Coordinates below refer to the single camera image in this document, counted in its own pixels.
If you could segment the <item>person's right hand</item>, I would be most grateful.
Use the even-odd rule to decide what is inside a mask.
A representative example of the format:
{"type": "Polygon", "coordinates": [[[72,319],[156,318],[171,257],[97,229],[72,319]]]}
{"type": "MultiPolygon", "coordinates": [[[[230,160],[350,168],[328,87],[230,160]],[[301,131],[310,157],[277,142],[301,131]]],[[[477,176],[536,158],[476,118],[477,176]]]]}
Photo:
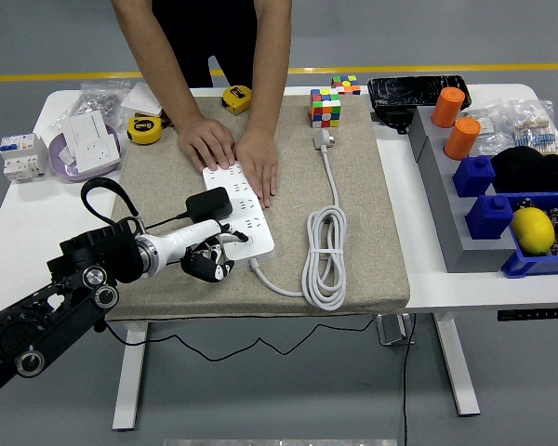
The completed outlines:
{"type": "Polygon", "coordinates": [[[178,127],[179,147],[198,171],[234,164],[233,136],[219,121],[191,117],[178,127]]]}

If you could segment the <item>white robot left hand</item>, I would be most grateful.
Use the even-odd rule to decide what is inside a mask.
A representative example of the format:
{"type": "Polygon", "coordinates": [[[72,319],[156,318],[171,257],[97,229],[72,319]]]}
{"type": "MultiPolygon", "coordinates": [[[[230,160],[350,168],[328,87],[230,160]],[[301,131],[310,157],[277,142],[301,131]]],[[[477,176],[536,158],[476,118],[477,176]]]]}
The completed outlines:
{"type": "Polygon", "coordinates": [[[180,262],[182,270],[204,282],[221,282],[233,269],[234,262],[220,262],[223,254],[221,234],[235,236],[245,243],[249,237],[235,230],[231,224],[220,224],[209,219],[176,230],[166,236],[144,234],[136,239],[138,246],[146,255],[143,273],[152,277],[161,272],[166,265],[180,262]]]}

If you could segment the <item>person's left hand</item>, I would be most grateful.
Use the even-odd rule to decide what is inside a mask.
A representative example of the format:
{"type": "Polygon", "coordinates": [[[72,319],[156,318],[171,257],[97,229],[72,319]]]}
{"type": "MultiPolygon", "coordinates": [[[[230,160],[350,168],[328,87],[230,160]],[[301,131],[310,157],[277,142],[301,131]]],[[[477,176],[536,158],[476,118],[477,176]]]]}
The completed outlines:
{"type": "Polygon", "coordinates": [[[278,169],[273,133],[262,127],[248,127],[235,143],[234,153],[261,208],[270,208],[277,190],[278,169]]]}

